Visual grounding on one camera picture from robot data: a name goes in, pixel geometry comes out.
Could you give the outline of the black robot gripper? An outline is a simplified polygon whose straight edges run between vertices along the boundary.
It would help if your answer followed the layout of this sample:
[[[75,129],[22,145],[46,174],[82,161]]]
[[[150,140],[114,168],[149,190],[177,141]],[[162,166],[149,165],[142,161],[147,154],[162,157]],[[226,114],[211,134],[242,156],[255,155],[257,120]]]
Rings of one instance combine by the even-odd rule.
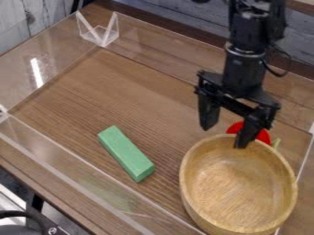
[[[199,121],[207,131],[219,119],[225,107],[245,118],[235,136],[234,147],[245,149],[263,129],[271,128],[281,104],[263,91],[266,50],[241,50],[226,44],[223,74],[198,71],[195,94],[199,97]]]

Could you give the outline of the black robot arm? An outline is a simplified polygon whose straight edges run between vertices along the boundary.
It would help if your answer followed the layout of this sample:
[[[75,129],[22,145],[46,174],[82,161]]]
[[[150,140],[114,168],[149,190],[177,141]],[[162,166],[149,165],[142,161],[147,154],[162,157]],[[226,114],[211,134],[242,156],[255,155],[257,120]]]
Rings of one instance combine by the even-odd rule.
[[[199,121],[209,130],[226,108],[245,119],[234,147],[243,149],[263,129],[273,127],[278,101],[265,92],[265,75],[274,73],[266,54],[278,50],[277,42],[285,37],[286,0],[229,0],[230,38],[226,43],[223,73],[198,71],[195,86]]]

